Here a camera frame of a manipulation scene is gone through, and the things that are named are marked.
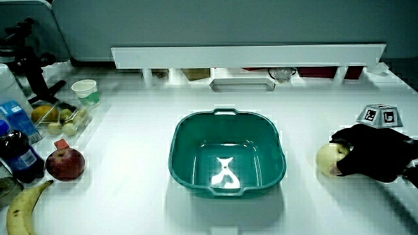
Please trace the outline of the person's right hand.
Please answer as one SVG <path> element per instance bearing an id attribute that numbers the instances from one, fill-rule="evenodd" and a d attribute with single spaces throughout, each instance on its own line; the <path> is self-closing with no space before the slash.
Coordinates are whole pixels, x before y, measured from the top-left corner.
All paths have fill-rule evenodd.
<path id="1" fill-rule="evenodd" d="M 338 176 L 362 174 L 383 183 L 402 177 L 417 185 L 417 140 L 395 130 L 402 127 L 394 106 L 369 104 L 350 128 L 336 131 L 331 142 L 350 152 L 336 162 Z"/>

